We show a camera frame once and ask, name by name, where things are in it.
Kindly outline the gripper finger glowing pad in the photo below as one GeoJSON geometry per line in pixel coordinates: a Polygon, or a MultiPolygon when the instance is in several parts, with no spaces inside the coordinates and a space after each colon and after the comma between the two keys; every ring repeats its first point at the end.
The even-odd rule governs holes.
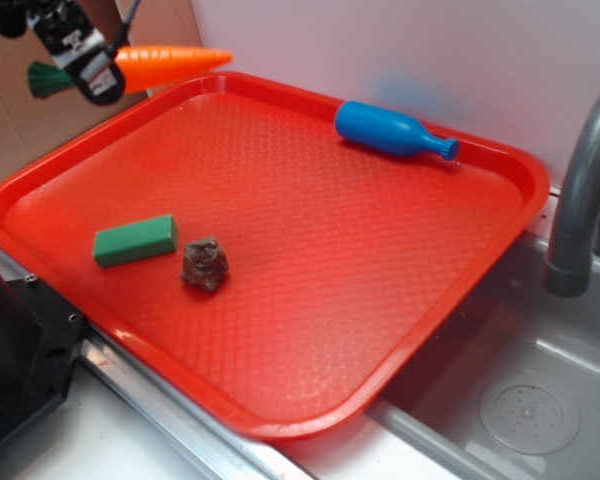
{"type": "Polygon", "coordinates": [[[78,60],[76,86],[95,105],[115,104],[124,95],[126,81],[114,60],[115,53],[112,47],[99,47],[78,60]]]}

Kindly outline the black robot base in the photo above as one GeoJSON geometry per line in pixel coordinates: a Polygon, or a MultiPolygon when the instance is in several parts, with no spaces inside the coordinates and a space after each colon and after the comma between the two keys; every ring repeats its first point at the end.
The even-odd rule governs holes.
{"type": "Polygon", "coordinates": [[[0,275],[0,449],[68,395],[88,322],[31,275],[0,275]]]}

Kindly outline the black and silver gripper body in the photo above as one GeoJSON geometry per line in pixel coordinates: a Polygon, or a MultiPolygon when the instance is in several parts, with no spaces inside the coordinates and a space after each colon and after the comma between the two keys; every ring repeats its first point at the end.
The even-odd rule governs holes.
{"type": "Polygon", "coordinates": [[[0,35],[16,39],[28,30],[60,69],[89,61],[105,42],[76,1],[0,0],[0,35]]]}

